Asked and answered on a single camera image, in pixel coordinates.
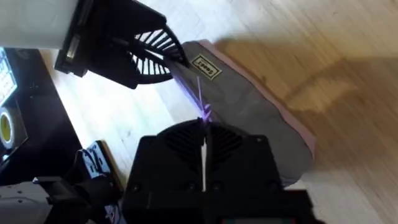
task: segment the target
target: black mount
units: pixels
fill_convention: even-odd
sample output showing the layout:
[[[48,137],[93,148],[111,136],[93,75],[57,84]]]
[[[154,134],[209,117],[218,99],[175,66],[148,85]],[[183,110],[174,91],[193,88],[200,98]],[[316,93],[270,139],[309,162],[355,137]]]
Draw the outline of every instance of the black mount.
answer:
[[[305,190],[283,189],[265,136],[218,123],[204,125],[201,119],[141,139],[122,210],[128,223],[138,224],[234,223],[229,221],[246,218],[322,223],[314,217]]]

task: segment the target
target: white cylinder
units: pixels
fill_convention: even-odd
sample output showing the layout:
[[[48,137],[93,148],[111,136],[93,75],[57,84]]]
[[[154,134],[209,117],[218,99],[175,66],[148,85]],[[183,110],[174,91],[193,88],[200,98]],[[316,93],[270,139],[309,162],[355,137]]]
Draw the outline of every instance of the white cylinder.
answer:
[[[78,0],[0,0],[0,47],[61,49]]]

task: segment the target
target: wooden surface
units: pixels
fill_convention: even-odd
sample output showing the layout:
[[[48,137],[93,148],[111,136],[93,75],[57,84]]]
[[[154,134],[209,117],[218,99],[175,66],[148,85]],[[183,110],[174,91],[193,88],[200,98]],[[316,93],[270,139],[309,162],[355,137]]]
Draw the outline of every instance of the wooden surface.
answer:
[[[182,41],[210,39],[317,136],[302,178],[328,223],[398,223],[396,0],[147,0]],[[56,52],[42,51],[52,66]],[[197,114],[174,81],[131,91],[52,73],[83,146],[126,183],[139,138]]]

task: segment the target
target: pink foam layer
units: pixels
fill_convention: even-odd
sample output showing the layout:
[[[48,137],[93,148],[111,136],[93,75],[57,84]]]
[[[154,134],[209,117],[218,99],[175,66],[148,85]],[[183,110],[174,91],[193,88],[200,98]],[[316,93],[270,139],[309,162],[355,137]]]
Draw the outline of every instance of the pink foam layer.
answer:
[[[275,97],[273,97],[272,94],[270,94],[270,92],[265,89],[263,85],[261,85],[255,78],[249,75],[244,69],[237,66],[230,58],[218,51],[210,41],[200,40],[198,42],[200,45],[209,50],[214,56],[224,61],[224,63],[230,66],[233,70],[249,80],[249,82],[251,82],[262,93],[264,98],[266,98],[273,105],[275,105],[278,108],[282,117],[285,119],[286,123],[288,123],[301,135],[307,146],[310,148],[312,156],[314,157],[316,138],[302,123],[300,123],[281,103],[279,103],[275,99]]]

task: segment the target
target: label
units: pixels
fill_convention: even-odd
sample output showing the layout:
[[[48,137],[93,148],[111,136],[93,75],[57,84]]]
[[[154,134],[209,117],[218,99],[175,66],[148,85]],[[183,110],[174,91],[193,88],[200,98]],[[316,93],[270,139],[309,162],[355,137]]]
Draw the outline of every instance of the label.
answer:
[[[195,66],[195,68],[199,69],[199,71],[201,71],[203,74],[205,74],[206,77],[210,80],[215,79],[221,72],[223,72],[201,54],[193,59],[191,64]]]

